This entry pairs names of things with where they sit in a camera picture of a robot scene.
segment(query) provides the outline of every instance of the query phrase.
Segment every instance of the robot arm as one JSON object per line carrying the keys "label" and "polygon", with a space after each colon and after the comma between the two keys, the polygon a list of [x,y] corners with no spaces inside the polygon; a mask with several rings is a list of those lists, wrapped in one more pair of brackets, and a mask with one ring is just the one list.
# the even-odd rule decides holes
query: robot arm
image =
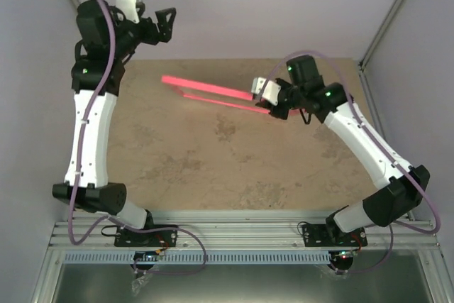
{"label": "robot arm", "polygon": [[[76,121],[70,165],[65,182],[54,184],[52,195],[68,204],[77,174],[76,159],[82,150],[80,180],[75,206],[88,212],[103,212],[134,228],[153,227],[151,213],[127,200],[124,184],[108,181],[106,169],[107,141],[112,113],[119,96],[124,65],[140,43],[156,45],[168,42],[176,16],[175,8],[155,12],[157,23],[142,18],[145,5],[141,0],[116,0],[108,6],[115,28],[116,49],[113,67],[104,88],[96,97],[87,122],[83,143],[79,132],[87,104],[101,81],[109,58],[109,32],[106,19],[96,2],[88,0],[77,9],[77,26],[82,40],[76,44],[72,68],[72,89]],[[81,55],[84,47],[86,55]]]}
{"label": "robot arm", "polygon": [[[328,232],[333,240],[344,233],[376,224],[387,226],[421,203],[422,197],[407,178],[391,163],[364,131],[367,126],[382,146],[425,189],[429,179],[424,166],[413,167],[398,155],[376,132],[353,102],[362,122],[358,122],[350,109],[343,86],[333,83],[325,86],[315,60],[310,56],[294,58],[287,62],[293,84],[283,79],[268,82],[260,106],[270,114],[287,119],[290,109],[304,109],[309,116],[326,124],[352,150],[367,170],[378,191],[357,204],[344,207],[326,219]],[[252,93],[260,93],[265,79],[253,82]]]}

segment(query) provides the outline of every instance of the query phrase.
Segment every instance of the white enclosure wall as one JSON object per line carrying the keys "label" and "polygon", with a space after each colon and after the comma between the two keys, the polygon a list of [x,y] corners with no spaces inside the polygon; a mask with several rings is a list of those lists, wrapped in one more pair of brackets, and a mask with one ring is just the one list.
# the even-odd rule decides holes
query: white enclosure wall
{"label": "white enclosure wall", "polygon": [[0,0],[0,292],[29,302],[70,157],[70,70],[78,39],[68,0]]}
{"label": "white enclosure wall", "polygon": [[[431,172],[439,238],[454,275],[454,2],[407,0],[366,68],[389,142]],[[419,217],[431,218],[424,204]]]}
{"label": "white enclosure wall", "polygon": [[310,48],[359,59],[393,0],[144,0],[146,14],[177,8],[169,44],[136,59],[282,57]]}

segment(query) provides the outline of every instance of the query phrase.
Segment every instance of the purple wire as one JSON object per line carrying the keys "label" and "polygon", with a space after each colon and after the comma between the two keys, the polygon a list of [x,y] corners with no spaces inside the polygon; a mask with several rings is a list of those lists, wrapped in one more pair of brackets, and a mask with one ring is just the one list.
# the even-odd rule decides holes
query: purple wire
{"label": "purple wire", "polygon": [[384,264],[384,262],[386,262],[389,259],[389,257],[391,257],[392,248],[394,246],[394,232],[392,230],[391,225],[389,225],[388,227],[389,227],[389,236],[391,237],[391,241],[389,242],[389,248],[388,248],[388,251],[386,252],[386,255],[384,255],[384,257],[381,259],[381,261],[379,261],[377,264],[371,266],[370,268],[363,269],[363,270],[339,270],[338,268],[336,268],[333,265],[333,263],[331,263],[330,268],[333,269],[334,271],[336,271],[337,273],[346,274],[346,273],[367,273],[367,272],[376,270],[377,268],[382,266]]}
{"label": "purple wire", "polygon": [[107,66],[104,70],[104,74],[102,75],[101,80],[98,83],[98,86],[94,90],[92,97],[88,101],[87,107],[85,108],[84,115],[82,117],[82,124],[80,126],[79,131],[79,138],[77,140],[77,153],[76,153],[76,177],[74,179],[74,185],[72,187],[71,199],[70,199],[70,216],[68,217],[68,235],[70,237],[70,241],[73,245],[80,245],[82,244],[85,239],[88,238],[89,234],[93,231],[93,229],[98,225],[101,221],[106,219],[108,216],[102,216],[89,228],[89,230],[78,240],[74,238],[74,232],[72,228],[72,219],[74,214],[74,207],[76,203],[76,196],[77,190],[79,189],[79,182],[80,182],[80,172],[82,169],[82,146],[84,145],[84,135],[85,135],[85,128],[86,124],[90,115],[90,111],[92,110],[93,103],[96,101],[96,97],[99,95],[99,92],[103,88],[104,84],[106,83],[107,79],[109,78],[109,74],[112,70],[112,66],[114,65],[114,58],[115,58],[115,29],[114,23],[112,22],[111,15],[109,10],[107,9],[106,4],[103,0],[97,0],[99,7],[101,7],[102,13],[106,18],[107,28],[109,30],[109,58],[107,60]]}
{"label": "purple wire", "polygon": [[[360,116],[358,115],[355,107],[353,106],[353,100],[352,100],[352,98],[350,96],[350,92],[348,90],[347,79],[345,78],[341,69],[334,61],[332,61],[331,58],[329,58],[328,56],[324,55],[323,53],[320,53],[315,50],[296,51],[295,53],[292,53],[292,54],[286,56],[284,59],[282,59],[275,66],[275,68],[271,71],[271,73],[267,76],[267,79],[265,80],[265,83],[263,84],[262,89],[258,93],[258,100],[260,101],[262,99],[263,92],[264,92],[268,82],[272,78],[274,78],[274,76],[276,75],[276,73],[277,73],[278,69],[281,67],[281,65],[286,63],[288,60],[291,60],[292,58],[300,57],[303,55],[313,55],[313,56],[319,57],[319,58],[325,60],[328,63],[328,65],[333,68],[333,70],[339,76],[340,82],[343,85],[343,89],[345,91],[345,95],[347,96],[348,106],[350,107],[350,110],[352,111],[356,121],[359,124],[362,124],[362,120],[361,120]],[[382,144],[377,140],[377,138],[374,136],[372,131],[370,131],[370,129],[367,126],[363,126],[363,129],[364,129],[364,132],[366,132],[367,136],[369,136],[370,140],[380,149],[380,151],[382,151],[382,153],[387,157],[387,159],[396,166],[396,168],[410,181],[410,183],[413,186],[415,186],[415,188],[418,190],[418,192],[421,194],[421,196],[424,198],[424,200],[426,200],[427,205],[430,207],[433,217],[435,218],[435,227],[431,230],[425,230],[423,228],[412,226],[412,225],[404,223],[402,221],[396,221],[396,223],[399,225],[405,226],[407,228],[410,228],[411,230],[425,233],[425,234],[433,234],[433,233],[437,233],[438,231],[440,231],[440,227],[441,227],[440,215],[437,211],[437,208],[435,207],[433,202],[430,200],[430,198],[428,197],[426,192],[423,190],[421,185],[399,163],[396,162],[396,159],[394,159],[392,157],[392,155],[386,150],[386,148],[382,146]]]}

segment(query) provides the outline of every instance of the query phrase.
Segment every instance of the purple cable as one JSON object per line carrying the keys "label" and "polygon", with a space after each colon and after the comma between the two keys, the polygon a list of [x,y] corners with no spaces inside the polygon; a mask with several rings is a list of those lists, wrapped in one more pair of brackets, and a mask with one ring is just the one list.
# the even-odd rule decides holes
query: purple cable
{"label": "purple cable", "polygon": [[370,268],[363,269],[363,270],[339,270],[338,268],[336,268],[333,265],[333,263],[331,263],[329,265],[330,268],[333,269],[334,271],[336,271],[337,273],[347,274],[347,273],[367,273],[367,272],[376,270],[377,268],[382,266],[384,264],[384,262],[386,262],[388,260],[388,258],[391,257],[392,248],[394,246],[394,232],[392,230],[391,225],[389,225],[388,227],[389,227],[389,236],[391,237],[391,241],[389,242],[389,248],[388,248],[388,251],[386,252],[386,255],[384,255],[384,257],[381,259],[381,261],[379,261],[377,264],[371,266]]}
{"label": "purple cable", "polygon": [[109,43],[110,43],[110,48],[109,48],[109,58],[107,60],[107,66],[106,69],[104,70],[104,74],[102,75],[101,80],[99,81],[98,86],[94,90],[92,97],[90,97],[90,100],[88,101],[87,107],[85,108],[84,115],[82,117],[82,124],[80,126],[80,131],[79,131],[79,138],[77,141],[77,153],[76,153],[76,177],[74,179],[74,185],[72,187],[72,193],[71,193],[71,199],[70,199],[70,216],[68,217],[68,235],[70,237],[70,241],[73,245],[80,245],[82,244],[85,239],[88,238],[89,234],[93,231],[93,229],[98,225],[101,221],[104,219],[107,219],[108,216],[102,216],[96,222],[89,228],[89,230],[78,240],[76,241],[74,238],[74,231],[72,228],[72,219],[73,219],[73,214],[74,214],[74,206],[76,203],[76,196],[77,196],[77,190],[79,189],[79,182],[80,182],[80,172],[82,168],[82,146],[84,145],[84,135],[85,135],[85,128],[86,124],[90,115],[90,111],[92,110],[93,103],[96,100],[96,97],[99,95],[99,92],[103,88],[104,84],[106,83],[107,79],[109,78],[109,74],[112,70],[112,65],[114,64],[114,58],[115,58],[115,29],[114,29],[114,23],[111,20],[111,16],[109,13],[109,10],[107,9],[106,4],[104,3],[103,0],[97,0],[99,6],[101,7],[102,13],[104,14],[104,17],[106,18],[107,22],[107,28],[109,30]]}
{"label": "purple cable", "polygon": [[[274,78],[274,76],[276,75],[276,73],[277,73],[278,69],[280,68],[280,66],[283,65],[284,63],[286,63],[288,60],[291,60],[292,58],[300,57],[300,56],[303,56],[303,55],[313,55],[313,56],[319,57],[319,58],[325,60],[328,63],[328,65],[334,69],[336,74],[339,76],[340,82],[343,85],[345,94],[347,96],[348,106],[350,107],[350,110],[352,111],[356,121],[359,124],[362,124],[362,120],[361,120],[360,116],[358,115],[358,113],[356,112],[355,107],[353,106],[353,100],[351,99],[350,92],[348,91],[347,79],[345,78],[344,74],[341,72],[341,69],[328,56],[326,56],[323,53],[320,53],[318,51],[315,51],[315,50],[296,51],[295,53],[292,53],[292,54],[286,56],[284,59],[282,59],[275,66],[275,68],[271,71],[271,73],[267,76],[267,79],[265,80],[265,83],[263,84],[262,89],[258,93],[258,100],[260,101],[262,99],[263,92],[264,92],[268,82],[272,78]],[[419,183],[399,163],[396,162],[396,159],[394,159],[392,157],[392,155],[390,153],[388,153],[386,148],[382,146],[382,144],[377,140],[377,138],[374,136],[372,131],[370,131],[367,126],[363,126],[363,129],[364,129],[364,132],[366,132],[366,134],[369,136],[370,140],[380,149],[380,151],[382,151],[382,153],[387,157],[387,159],[389,161],[391,161],[396,166],[396,168],[410,181],[410,183],[413,186],[415,186],[415,188],[418,190],[418,192],[421,194],[421,196],[424,198],[424,200],[426,200],[427,205],[430,207],[430,209],[432,211],[432,214],[433,214],[433,217],[435,218],[435,227],[433,229],[431,229],[431,230],[425,230],[423,228],[415,227],[415,226],[412,226],[410,224],[404,223],[402,221],[396,221],[396,224],[405,226],[407,228],[410,228],[411,230],[414,230],[414,231],[417,231],[417,232],[421,232],[421,233],[425,233],[425,234],[433,234],[433,233],[437,233],[438,231],[440,231],[440,227],[441,227],[440,215],[438,214],[438,211],[437,211],[437,208],[435,208],[435,205],[429,199],[428,195],[424,192],[423,188],[419,185]]]}

